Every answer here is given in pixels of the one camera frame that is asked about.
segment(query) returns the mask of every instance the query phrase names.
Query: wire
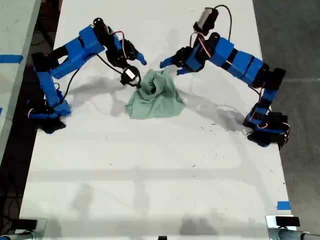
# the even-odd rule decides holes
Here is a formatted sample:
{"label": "wire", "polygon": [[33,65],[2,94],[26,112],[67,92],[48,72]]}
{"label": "wire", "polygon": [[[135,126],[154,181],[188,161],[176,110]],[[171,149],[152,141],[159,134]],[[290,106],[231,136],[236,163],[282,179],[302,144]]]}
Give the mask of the wire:
{"label": "wire", "polygon": [[122,50],[123,50],[123,54],[124,54],[125,59],[128,59],[126,52],[125,52],[125,34],[124,34],[124,32],[123,31],[114,31],[114,32],[110,33],[110,35],[113,35],[113,34],[122,34]]}
{"label": "wire", "polygon": [[45,38],[42,39],[42,41],[38,42],[38,43],[30,43],[30,46],[38,46],[40,44],[43,44],[45,42]]}
{"label": "wire", "polygon": [[91,57],[91,56],[97,56],[105,65],[107,65],[109,68],[111,68],[113,71],[117,72],[118,74],[122,74],[122,72],[120,72],[119,70],[115,69],[113,66],[111,66],[109,63],[107,63],[99,54],[97,53],[91,53],[90,55],[88,55],[87,58]]}
{"label": "wire", "polygon": [[71,84],[72,80],[74,79],[75,75],[79,72],[80,68],[77,68],[77,70],[74,72],[74,74],[73,74],[72,77],[70,78],[69,83],[68,83],[68,86],[66,87],[66,90],[65,90],[65,94],[64,94],[62,100],[60,101],[61,103],[64,102],[64,100],[65,100],[65,98],[66,98],[66,96],[67,96],[67,94],[68,94],[68,92],[69,92],[70,84]]}
{"label": "wire", "polygon": [[217,5],[214,7],[214,9],[217,9],[219,7],[223,7],[223,8],[226,8],[228,10],[228,13],[229,13],[229,16],[230,16],[230,28],[229,28],[229,37],[228,37],[228,41],[230,41],[230,37],[231,37],[231,29],[232,29],[232,16],[231,16],[231,12],[230,12],[230,9],[224,5],[224,4],[220,4],[220,5]]}
{"label": "wire", "polygon": [[[99,59],[100,59],[105,65],[107,65],[109,68],[111,68],[112,70],[114,70],[114,71],[117,72],[118,74],[122,74],[122,72],[120,72],[119,70],[115,69],[115,68],[114,68],[113,66],[111,66],[109,63],[107,63],[99,54],[97,54],[97,53],[91,53],[91,54],[89,54],[86,58],[89,58],[89,57],[91,57],[91,56],[97,56],[97,57],[99,57]],[[56,105],[54,105],[52,108],[54,108],[54,107],[56,107],[57,105],[59,105],[59,104],[61,104],[61,103],[64,102],[64,100],[66,99],[66,96],[67,96],[67,94],[68,94],[70,84],[71,84],[72,80],[74,79],[75,75],[79,72],[80,69],[81,69],[81,67],[80,67],[80,68],[77,68],[77,70],[74,72],[74,74],[72,75],[72,77],[71,77],[70,80],[69,80],[68,86],[66,87],[66,91],[65,91],[65,94],[64,94],[63,98],[60,100],[59,103],[57,103]]]}
{"label": "wire", "polygon": [[28,119],[32,110],[34,110],[34,108],[30,108],[30,110],[28,111]]}
{"label": "wire", "polygon": [[259,101],[258,101],[258,102],[260,102],[260,99],[261,99],[261,93],[262,93],[262,88],[261,88],[261,91],[260,91],[260,92],[258,92],[258,91],[253,87],[253,86],[248,85],[248,87],[249,87],[249,88],[251,88],[253,91],[255,91],[255,92],[256,92],[256,94],[258,94],[258,95],[259,95]]}
{"label": "wire", "polygon": [[43,44],[45,42],[45,39],[43,39],[41,42],[38,43],[31,43],[30,46],[39,46],[40,44]]}
{"label": "wire", "polygon": [[192,47],[192,36],[193,36],[193,34],[201,35],[203,37],[203,38],[201,38],[201,37],[198,36],[198,40],[199,40],[200,44],[202,45],[202,48],[205,51],[205,53],[209,56],[209,58],[211,58],[211,54],[210,54],[210,52],[208,51],[208,49],[206,48],[206,46],[205,46],[205,44],[203,42],[203,39],[205,38],[205,36],[201,32],[195,31],[195,32],[191,33],[190,41],[189,41],[190,47]]}

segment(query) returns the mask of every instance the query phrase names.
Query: red wire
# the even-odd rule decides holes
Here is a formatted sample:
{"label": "red wire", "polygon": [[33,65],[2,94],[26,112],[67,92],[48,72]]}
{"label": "red wire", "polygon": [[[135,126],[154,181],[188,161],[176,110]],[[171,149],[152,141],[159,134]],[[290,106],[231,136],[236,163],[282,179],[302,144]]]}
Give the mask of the red wire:
{"label": "red wire", "polygon": [[205,44],[204,44],[204,42],[203,42],[203,39],[205,39],[205,36],[204,36],[201,32],[195,31],[195,32],[191,33],[191,35],[190,35],[190,41],[189,41],[190,47],[192,47],[191,45],[192,45],[192,36],[193,36],[193,34],[197,34],[197,35],[202,36],[202,38],[199,37],[199,42],[200,42],[200,44],[202,45],[202,48],[203,48],[203,50],[205,51],[205,53],[209,56],[209,58],[211,58],[210,52],[208,51],[208,49],[206,48],[206,46],[205,46]]}

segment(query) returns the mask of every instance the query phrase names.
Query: black cable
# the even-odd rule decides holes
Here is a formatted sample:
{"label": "black cable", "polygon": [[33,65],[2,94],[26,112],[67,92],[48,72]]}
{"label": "black cable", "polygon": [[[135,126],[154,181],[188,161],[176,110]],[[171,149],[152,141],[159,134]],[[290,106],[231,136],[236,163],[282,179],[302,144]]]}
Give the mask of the black cable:
{"label": "black cable", "polygon": [[228,13],[229,13],[229,16],[230,16],[230,28],[229,28],[229,37],[228,37],[228,41],[230,41],[230,37],[231,37],[231,29],[232,29],[232,16],[231,16],[231,12],[230,12],[230,9],[224,5],[224,4],[220,4],[220,5],[217,5],[214,7],[214,9],[217,9],[219,7],[223,7],[223,8],[226,8],[228,10]]}
{"label": "black cable", "polygon": [[97,56],[105,65],[107,65],[109,68],[111,68],[113,71],[117,72],[118,74],[122,74],[119,70],[115,69],[113,66],[111,66],[109,63],[107,63],[99,54],[97,53],[91,53],[87,56],[87,58],[91,56]]}
{"label": "black cable", "polygon": [[42,41],[40,41],[40,42],[38,42],[38,43],[32,43],[32,42],[31,42],[30,46],[38,46],[38,45],[40,45],[40,44],[43,44],[43,43],[45,42],[45,40],[46,40],[46,39],[43,38]]}
{"label": "black cable", "polygon": [[45,42],[45,39],[43,39],[41,42],[39,43],[31,43],[30,46],[39,46],[40,44],[43,44]]}
{"label": "black cable", "polygon": [[74,72],[74,74],[72,75],[72,77],[70,78],[70,81],[68,83],[68,86],[66,87],[66,91],[65,91],[65,94],[63,96],[63,98],[61,99],[60,103],[63,103],[67,94],[68,94],[68,91],[69,91],[69,87],[70,87],[70,84],[72,82],[72,79],[74,79],[75,75],[79,72],[80,68],[77,68],[77,70]]}
{"label": "black cable", "polygon": [[[89,57],[91,57],[91,56],[97,56],[105,65],[107,65],[107,66],[108,66],[109,68],[111,68],[113,71],[117,72],[118,74],[122,74],[122,72],[120,72],[119,70],[115,69],[115,68],[114,68],[113,66],[111,66],[109,63],[107,63],[99,54],[97,54],[97,53],[91,53],[91,54],[89,54],[86,58],[89,58]],[[70,78],[70,81],[69,81],[69,83],[68,83],[68,86],[66,87],[65,94],[64,94],[63,98],[61,99],[61,101],[60,101],[58,104],[61,104],[61,103],[64,102],[64,100],[65,100],[65,98],[66,98],[66,96],[67,96],[67,94],[68,94],[70,84],[71,84],[72,80],[74,79],[75,75],[79,72],[80,69],[81,69],[81,67],[78,68],[78,69],[74,72],[74,74],[72,75],[72,77]]]}
{"label": "black cable", "polygon": [[256,89],[254,89],[253,86],[248,85],[249,88],[251,88],[253,91],[255,91],[259,96],[260,96],[260,92],[258,92]]}

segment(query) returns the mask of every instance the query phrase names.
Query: white label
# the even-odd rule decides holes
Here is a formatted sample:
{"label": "white label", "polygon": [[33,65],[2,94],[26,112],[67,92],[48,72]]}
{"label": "white label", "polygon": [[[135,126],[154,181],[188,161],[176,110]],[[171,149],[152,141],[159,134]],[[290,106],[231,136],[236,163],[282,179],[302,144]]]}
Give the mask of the white label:
{"label": "white label", "polygon": [[136,75],[134,75],[134,73],[130,70],[130,69],[127,69],[125,71],[125,73],[133,80],[135,79]]}

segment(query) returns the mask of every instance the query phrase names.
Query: crumpled fabric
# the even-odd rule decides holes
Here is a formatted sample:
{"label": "crumpled fabric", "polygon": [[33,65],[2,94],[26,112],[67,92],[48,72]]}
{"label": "crumpled fabric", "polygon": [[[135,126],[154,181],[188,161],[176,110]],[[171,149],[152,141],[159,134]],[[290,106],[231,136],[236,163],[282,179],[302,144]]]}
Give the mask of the crumpled fabric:
{"label": "crumpled fabric", "polygon": [[131,119],[168,118],[185,108],[170,74],[150,69],[125,106]]}

